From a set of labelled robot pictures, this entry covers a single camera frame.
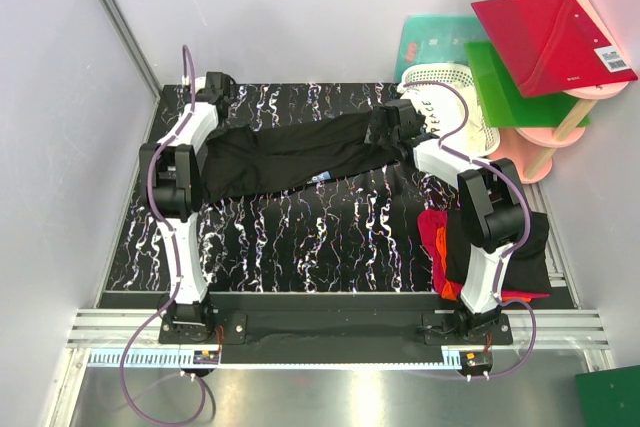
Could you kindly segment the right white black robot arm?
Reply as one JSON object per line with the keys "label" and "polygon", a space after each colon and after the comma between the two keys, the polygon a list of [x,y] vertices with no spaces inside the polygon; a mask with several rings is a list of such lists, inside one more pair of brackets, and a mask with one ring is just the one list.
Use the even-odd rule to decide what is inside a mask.
{"label": "right white black robot arm", "polygon": [[512,161],[488,162],[459,152],[429,133],[424,123],[410,100],[395,100],[373,110],[365,142],[400,153],[417,169],[457,189],[470,257],[447,326],[472,344],[491,332],[507,305],[502,298],[507,265],[529,236],[531,214]]}

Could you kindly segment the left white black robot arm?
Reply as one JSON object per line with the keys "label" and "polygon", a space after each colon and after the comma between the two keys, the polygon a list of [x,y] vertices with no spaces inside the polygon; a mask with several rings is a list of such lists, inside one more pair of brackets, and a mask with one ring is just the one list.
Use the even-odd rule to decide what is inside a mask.
{"label": "left white black robot arm", "polygon": [[169,299],[159,309],[162,331],[196,343],[216,333],[197,245],[204,202],[197,153],[227,118],[235,86],[233,78],[221,72],[184,79],[187,102],[176,123],[139,149],[142,198],[160,230],[170,276]]}

